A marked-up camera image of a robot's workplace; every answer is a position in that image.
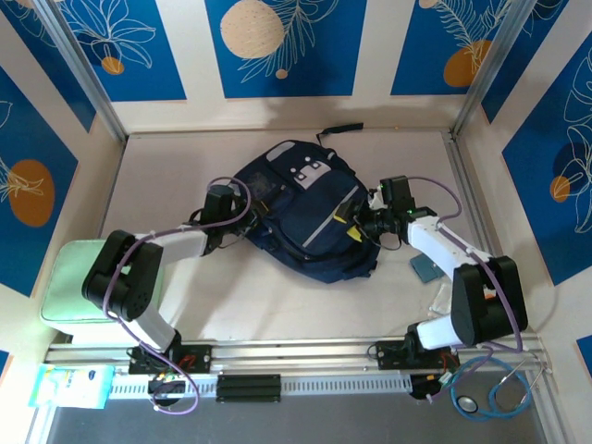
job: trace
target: white floor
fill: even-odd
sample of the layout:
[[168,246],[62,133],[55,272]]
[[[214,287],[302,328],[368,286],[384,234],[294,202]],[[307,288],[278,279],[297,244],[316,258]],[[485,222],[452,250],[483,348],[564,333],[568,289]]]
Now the white floor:
[[[130,138],[103,235],[117,228],[147,232],[178,226],[203,205],[210,179],[232,176],[285,139],[313,141],[315,131]],[[405,174],[439,179],[458,190],[438,131],[364,130],[327,137],[325,145],[335,148],[368,187]],[[455,208],[444,191],[430,184],[414,182],[412,193],[419,206],[428,205],[441,215]],[[465,215],[449,225],[472,240]],[[292,272],[246,240],[171,266],[160,311],[184,339],[396,335],[427,317],[441,284],[419,280],[409,265],[417,254],[407,246],[395,253],[383,250],[371,278],[326,285]]]

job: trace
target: metal pole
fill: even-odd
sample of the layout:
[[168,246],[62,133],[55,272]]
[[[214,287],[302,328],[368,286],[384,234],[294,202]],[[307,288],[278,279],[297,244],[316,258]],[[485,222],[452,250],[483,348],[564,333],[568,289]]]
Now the metal pole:
[[483,101],[491,83],[493,83],[493,80],[498,75],[506,56],[512,49],[518,35],[520,35],[526,20],[537,4],[537,0],[508,1],[512,1],[508,15],[501,22],[498,33],[495,39],[493,39],[493,44],[489,48],[487,56],[481,64],[481,68],[477,71],[473,84],[466,94],[466,100],[462,105],[461,112],[456,117],[454,125],[450,130],[454,140],[457,140],[461,135],[469,118]]
[[41,23],[45,26],[47,33],[51,36],[97,113],[105,122],[107,129],[115,138],[125,143],[128,134],[76,36],[60,12],[58,3],[54,0],[32,0],[31,2]]

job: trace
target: backpack handle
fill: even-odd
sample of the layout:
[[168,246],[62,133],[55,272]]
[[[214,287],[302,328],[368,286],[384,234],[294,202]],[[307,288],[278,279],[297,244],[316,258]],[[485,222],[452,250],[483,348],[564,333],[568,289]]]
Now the backpack handle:
[[359,131],[364,129],[364,123],[351,123],[349,125],[340,125],[338,127],[329,127],[323,129],[321,132],[316,134],[316,139],[318,140],[318,144],[323,146],[321,142],[321,137],[327,136],[328,134],[340,134],[342,132],[348,131]]

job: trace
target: light green pad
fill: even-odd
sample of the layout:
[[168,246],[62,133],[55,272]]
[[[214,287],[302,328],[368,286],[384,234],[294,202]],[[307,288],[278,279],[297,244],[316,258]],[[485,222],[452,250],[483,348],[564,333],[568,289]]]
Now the light green pad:
[[[41,308],[41,319],[59,329],[59,324],[111,322],[103,312],[82,297],[82,282],[105,244],[104,240],[74,240],[57,255]],[[151,304],[158,306],[162,289],[162,270],[154,285]]]

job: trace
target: backpack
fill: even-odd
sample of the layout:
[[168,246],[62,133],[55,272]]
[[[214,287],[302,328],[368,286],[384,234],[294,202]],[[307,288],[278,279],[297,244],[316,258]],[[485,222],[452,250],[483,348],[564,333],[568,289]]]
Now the backpack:
[[246,234],[282,264],[326,283],[369,277],[380,247],[348,234],[353,223],[333,215],[350,199],[367,203],[368,190],[321,136],[361,130],[362,124],[325,129],[319,143],[284,141],[254,159],[235,177],[268,210]]

